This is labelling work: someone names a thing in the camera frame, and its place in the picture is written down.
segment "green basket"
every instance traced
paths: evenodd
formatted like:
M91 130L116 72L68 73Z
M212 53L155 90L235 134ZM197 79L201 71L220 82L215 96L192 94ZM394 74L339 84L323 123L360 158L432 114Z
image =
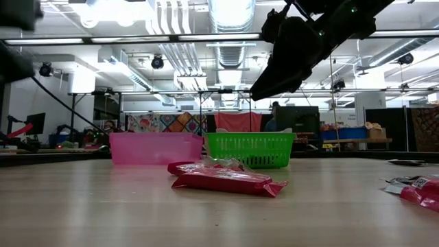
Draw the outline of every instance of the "green basket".
M213 158L235 158L250 168L280 168L289 163L296 134L208 133Z

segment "snack wrapper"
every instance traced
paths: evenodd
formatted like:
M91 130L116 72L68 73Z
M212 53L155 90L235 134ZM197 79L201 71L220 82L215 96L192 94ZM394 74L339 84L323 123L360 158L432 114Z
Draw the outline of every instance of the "snack wrapper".
M287 181L276 183L263 174L231 169L201 168L181 174L172 188L188 187L275 198Z
M246 167L243 163L237 159L215 159L210 156L203 156L198 162L182 161L170 163L167 166L167 171L170 174L180 176L186 172L190 172L199 168L217 168L217 169L231 169L236 172L253 172L250 168Z

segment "red fabric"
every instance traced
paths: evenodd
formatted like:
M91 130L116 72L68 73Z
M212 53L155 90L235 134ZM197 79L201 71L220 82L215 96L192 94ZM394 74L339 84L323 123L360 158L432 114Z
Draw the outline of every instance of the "red fabric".
M229 132L250 132L250 113L240 114L228 114L218 113L215 114L215 123L217 128L223 128ZM252 116L252 130L251 132L261 131L262 115L257 113L251 113Z

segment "pink basket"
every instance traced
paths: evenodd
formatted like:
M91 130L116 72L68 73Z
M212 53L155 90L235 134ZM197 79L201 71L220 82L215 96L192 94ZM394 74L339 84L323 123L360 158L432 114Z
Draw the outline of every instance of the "pink basket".
M198 161L203 138L192 133L113 133L110 135L115 165L167 165Z

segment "ceiling light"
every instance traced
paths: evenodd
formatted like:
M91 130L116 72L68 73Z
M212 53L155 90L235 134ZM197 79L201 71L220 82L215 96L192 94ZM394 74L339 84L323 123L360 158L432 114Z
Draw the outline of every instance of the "ceiling light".
M158 94L198 94L197 91L159 91Z
M206 47L256 47L256 43L213 43Z
M437 36L439 30L389 30L389 31L376 31L370 35L370 38L386 38L391 36L413 36L418 38L419 36Z
M221 41L221 40L259 40L260 34L196 34L196 35L181 35L178 40L181 41Z
M167 42L168 36L139 36L139 37L109 37L109 38L92 38L93 43L153 43Z
M82 44L81 38L30 38L30 39L8 39L8 45L63 45L63 44Z

